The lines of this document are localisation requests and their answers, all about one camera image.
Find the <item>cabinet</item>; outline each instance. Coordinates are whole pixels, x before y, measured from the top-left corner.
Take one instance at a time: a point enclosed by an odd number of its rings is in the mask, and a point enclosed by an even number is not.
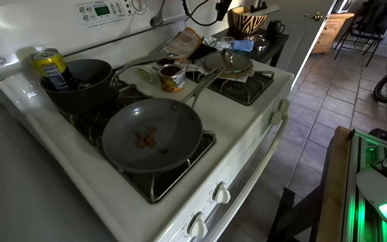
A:
[[[325,20],[325,26],[320,33],[312,52],[329,52],[332,48],[332,42],[338,34],[344,21],[353,16],[353,13],[329,14],[329,17]]]

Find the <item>control panel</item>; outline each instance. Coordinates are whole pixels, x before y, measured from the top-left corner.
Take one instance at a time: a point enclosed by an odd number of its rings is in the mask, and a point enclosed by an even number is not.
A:
[[[145,0],[88,1],[75,5],[79,20],[88,25],[119,21],[123,16],[141,14],[146,9]]]

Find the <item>chair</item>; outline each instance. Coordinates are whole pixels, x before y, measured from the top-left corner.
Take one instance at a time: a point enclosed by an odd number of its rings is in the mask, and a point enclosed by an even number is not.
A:
[[[373,45],[373,49],[365,64],[368,65],[380,41],[384,37],[385,29],[387,29],[387,0],[369,0],[364,2],[363,6],[355,13],[351,25],[341,34],[338,42],[336,44],[334,49],[337,49],[337,53],[334,59],[337,59],[341,48],[359,49],[356,47],[344,45],[345,41],[352,41],[353,45],[364,44],[364,47],[361,48],[361,55],[365,55]]]

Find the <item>frying pan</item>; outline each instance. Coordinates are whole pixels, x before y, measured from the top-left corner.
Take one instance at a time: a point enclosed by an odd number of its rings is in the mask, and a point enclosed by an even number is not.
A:
[[[223,71],[224,67],[215,68],[181,102],[150,98],[115,112],[102,135],[107,158],[118,169],[134,173],[164,172],[185,162],[203,134],[203,123],[193,110],[196,99]],[[184,103],[191,96],[192,107]]]

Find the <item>tile floor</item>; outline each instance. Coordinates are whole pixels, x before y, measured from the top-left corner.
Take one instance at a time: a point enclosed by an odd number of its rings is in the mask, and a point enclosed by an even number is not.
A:
[[[266,240],[283,186],[299,200],[320,182],[326,146],[338,124],[387,130],[387,103],[371,96],[387,72],[387,57],[375,56],[368,67],[363,63],[363,56],[348,51],[337,60],[332,52],[309,57],[290,94],[283,138],[220,240]]]

